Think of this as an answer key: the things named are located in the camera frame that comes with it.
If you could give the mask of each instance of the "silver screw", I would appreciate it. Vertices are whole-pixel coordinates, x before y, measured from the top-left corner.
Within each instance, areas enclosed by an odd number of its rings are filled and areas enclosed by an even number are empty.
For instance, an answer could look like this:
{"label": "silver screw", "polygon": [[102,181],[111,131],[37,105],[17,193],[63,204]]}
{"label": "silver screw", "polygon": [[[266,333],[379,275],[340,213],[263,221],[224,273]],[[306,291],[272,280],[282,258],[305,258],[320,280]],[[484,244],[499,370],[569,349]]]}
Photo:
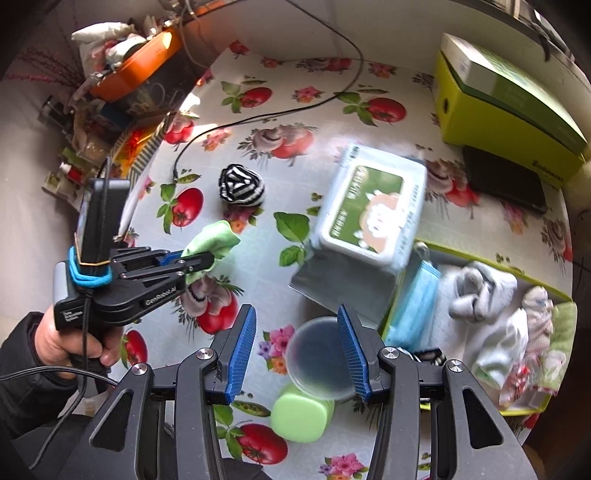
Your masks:
{"label": "silver screw", "polygon": [[195,353],[195,356],[200,360],[209,360],[211,357],[213,357],[213,350],[210,348],[200,348]]}
{"label": "silver screw", "polygon": [[148,371],[148,365],[146,364],[135,364],[131,367],[131,373],[134,375],[143,375]]}
{"label": "silver screw", "polygon": [[450,360],[447,362],[447,367],[449,370],[457,374],[464,371],[464,364],[459,360]]}
{"label": "silver screw", "polygon": [[386,346],[382,348],[382,355],[389,359],[398,358],[400,352],[398,349],[394,348],[393,346]]}

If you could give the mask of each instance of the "human hand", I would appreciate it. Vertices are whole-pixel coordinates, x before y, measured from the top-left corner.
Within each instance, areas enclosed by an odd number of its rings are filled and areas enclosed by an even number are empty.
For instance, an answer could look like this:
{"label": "human hand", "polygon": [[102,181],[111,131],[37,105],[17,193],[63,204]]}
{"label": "human hand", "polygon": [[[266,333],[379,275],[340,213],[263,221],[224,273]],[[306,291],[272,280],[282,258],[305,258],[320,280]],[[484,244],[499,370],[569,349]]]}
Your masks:
{"label": "human hand", "polygon": [[[121,355],[121,336],[123,327],[114,327],[109,330],[100,343],[90,333],[86,336],[86,352],[88,358],[100,358],[100,363],[105,367],[115,365]],[[68,328],[56,330],[53,318],[53,306],[49,307],[41,319],[41,323],[35,332],[35,350],[41,363],[44,365],[72,366],[70,354],[82,355],[82,330]],[[59,372],[58,375],[65,379],[72,379],[74,374]]]}

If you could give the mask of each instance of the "black and white striped fabric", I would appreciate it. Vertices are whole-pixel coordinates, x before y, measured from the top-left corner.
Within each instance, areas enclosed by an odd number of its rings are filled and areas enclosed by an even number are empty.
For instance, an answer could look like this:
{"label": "black and white striped fabric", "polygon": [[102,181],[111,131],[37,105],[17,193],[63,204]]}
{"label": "black and white striped fabric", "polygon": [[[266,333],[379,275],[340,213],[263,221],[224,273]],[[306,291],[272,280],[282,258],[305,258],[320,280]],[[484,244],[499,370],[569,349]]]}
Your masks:
{"label": "black and white striped fabric", "polygon": [[222,170],[220,197],[232,205],[253,207],[262,203],[265,184],[262,178],[243,165],[233,163]]}

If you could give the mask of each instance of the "yellow-green box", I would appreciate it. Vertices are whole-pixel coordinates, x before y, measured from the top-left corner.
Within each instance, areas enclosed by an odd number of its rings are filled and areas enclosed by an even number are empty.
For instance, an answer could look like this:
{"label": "yellow-green box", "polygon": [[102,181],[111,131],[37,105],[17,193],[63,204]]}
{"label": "yellow-green box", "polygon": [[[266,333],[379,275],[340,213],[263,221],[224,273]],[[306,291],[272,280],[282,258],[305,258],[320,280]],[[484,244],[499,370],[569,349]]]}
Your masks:
{"label": "yellow-green box", "polygon": [[439,52],[435,71],[435,104],[441,138],[511,160],[560,188],[583,165],[582,155],[521,118],[462,92],[445,56]]}

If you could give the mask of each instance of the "green label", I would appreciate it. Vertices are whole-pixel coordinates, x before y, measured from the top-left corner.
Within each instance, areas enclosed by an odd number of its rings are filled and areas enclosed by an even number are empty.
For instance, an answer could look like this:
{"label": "green label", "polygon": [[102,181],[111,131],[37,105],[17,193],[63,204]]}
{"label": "green label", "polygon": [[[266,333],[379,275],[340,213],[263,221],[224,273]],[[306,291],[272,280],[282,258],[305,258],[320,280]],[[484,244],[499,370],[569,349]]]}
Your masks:
{"label": "green label", "polygon": [[402,177],[358,166],[331,227],[330,236],[356,247],[382,253],[400,232]]}

